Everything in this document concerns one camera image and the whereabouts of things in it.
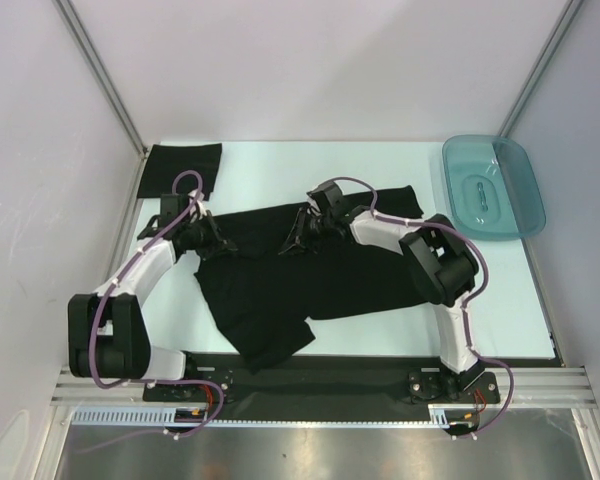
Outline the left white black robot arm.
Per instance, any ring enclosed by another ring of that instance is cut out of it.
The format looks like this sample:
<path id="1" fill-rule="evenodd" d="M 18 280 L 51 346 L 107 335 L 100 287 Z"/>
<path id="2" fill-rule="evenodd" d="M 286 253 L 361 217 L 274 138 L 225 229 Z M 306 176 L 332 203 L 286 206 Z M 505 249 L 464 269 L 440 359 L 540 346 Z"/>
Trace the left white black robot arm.
<path id="1" fill-rule="evenodd" d="M 160 212 L 137 237 L 135 249 L 101 286 L 68 302 L 69 369 L 101 388 L 124 381 L 165 383 L 179 400 L 193 398 L 200 376 L 190 355 L 154 346 L 142 307 L 151 292 L 188 252 L 200 259 L 232 255 L 237 247 L 202 202 L 203 194 L 164 194 Z"/>

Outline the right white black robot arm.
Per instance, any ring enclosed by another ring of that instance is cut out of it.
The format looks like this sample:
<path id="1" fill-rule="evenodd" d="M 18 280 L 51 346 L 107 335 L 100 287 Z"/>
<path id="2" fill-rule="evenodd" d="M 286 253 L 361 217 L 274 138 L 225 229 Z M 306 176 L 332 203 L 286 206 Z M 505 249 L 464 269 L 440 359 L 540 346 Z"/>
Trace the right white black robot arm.
<path id="1" fill-rule="evenodd" d="M 469 301 L 483 291 L 475 287 L 475 277 L 486 269 L 484 258 L 447 217 L 414 220 L 382 213 L 375 189 L 368 206 L 353 205 L 338 180 L 324 181 L 307 193 L 307 204 L 299 208 L 279 253 L 305 253 L 332 237 L 400 255 L 416 290 L 434 309 L 440 336 L 439 392 L 453 401 L 466 400 L 484 372 L 468 311 Z"/>

